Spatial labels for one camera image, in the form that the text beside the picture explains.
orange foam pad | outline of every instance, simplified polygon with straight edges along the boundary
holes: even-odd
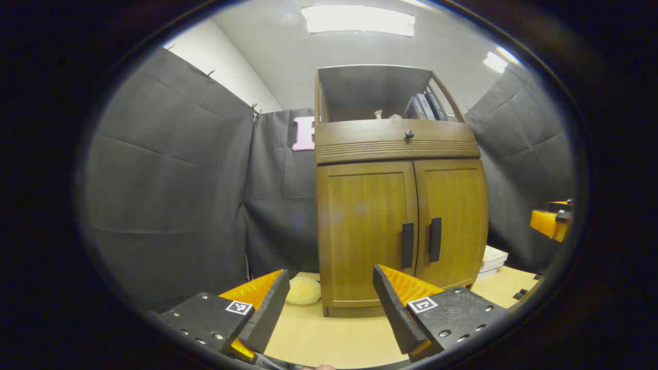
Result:
[[[549,238],[562,242],[567,233],[567,223],[557,222],[556,213],[545,211],[533,211],[530,216],[530,226],[548,236]]]
[[[401,273],[398,270],[394,270],[384,265],[379,265],[379,267],[382,268],[382,271],[386,275],[386,278],[388,278],[391,286],[393,286],[395,294],[400,299],[400,302],[402,302],[402,306],[404,307],[407,307],[407,303],[411,301],[419,300],[421,298],[433,296],[434,294],[443,292],[443,289],[428,282],[424,282],[419,278]],[[409,353],[410,357],[425,351],[425,349],[427,349],[430,345],[432,345],[432,343],[429,341],[429,339],[424,340]]]
[[[226,298],[227,300],[252,304],[255,313],[261,308],[263,300],[265,300],[265,296],[267,296],[267,293],[272,288],[274,281],[279,277],[279,275],[281,275],[282,272],[283,269],[274,271],[273,273],[269,273],[250,282],[239,285],[227,292],[220,294],[219,296]],[[254,356],[256,356],[256,353],[249,349],[249,347],[247,347],[240,340],[240,338],[236,338],[233,341],[231,344],[231,350],[237,357],[247,360],[252,360]]]

open shelf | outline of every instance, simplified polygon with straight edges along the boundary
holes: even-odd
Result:
[[[382,118],[405,118],[409,98],[438,92],[435,81],[459,122],[464,122],[452,97],[431,70],[393,65],[347,65],[319,68],[316,75],[316,123],[368,120],[382,110]]]

book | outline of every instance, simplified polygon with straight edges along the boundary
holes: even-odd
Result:
[[[503,266],[507,260],[508,255],[509,253],[497,250],[494,247],[485,246],[480,272],[489,271],[491,269],[496,269],[500,266]]]
[[[439,101],[436,99],[436,96],[434,96],[434,93],[425,92],[425,99],[427,99],[427,102],[430,104],[430,109],[437,120],[448,120]]]
[[[422,106],[420,105],[420,101],[415,95],[412,95],[409,98],[407,108],[405,109],[405,114],[407,115],[408,119],[427,119],[427,116],[425,115],[425,112],[422,110]]]
[[[427,116],[427,119],[435,120],[434,113],[432,112],[432,109],[430,108],[430,104],[427,102],[427,99],[425,99],[425,95],[418,93],[416,94],[416,96],[418,97],[420,106],[422,107],[422,110],[425,112],[425,116]]]

gray backdrop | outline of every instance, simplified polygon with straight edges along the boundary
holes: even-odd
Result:
[[[253,128],[244,204],[254,277],[286,268],[318,272],[315,152],[293,151],[295,117],[312,109],[262,115]]]
[[[240,199],[250,111],[164,49],[108,104],[86,199],[96,248],[135,304],[162,311],[247,281]]]
[[[509,252],[508,266],[545,269],[560,244],[531,228],[530,215],[575,195],[568,117],[536,76],[510,64],[465,118],[489,190],[489,245]]]

wooden floor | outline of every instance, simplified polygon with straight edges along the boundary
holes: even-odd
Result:
[[[319,274],[299,273],[316,280]],[[490,277],[477,280],[472,291],[489,301],[510,307],[520,289],[531,289],[534,274],[502,267]],[[265,354],[306,366],[333,365],[356,369],[408,359],[400,354],[386,316],[363,318],[323,317],[320,302],[311,305],[286,303]]]

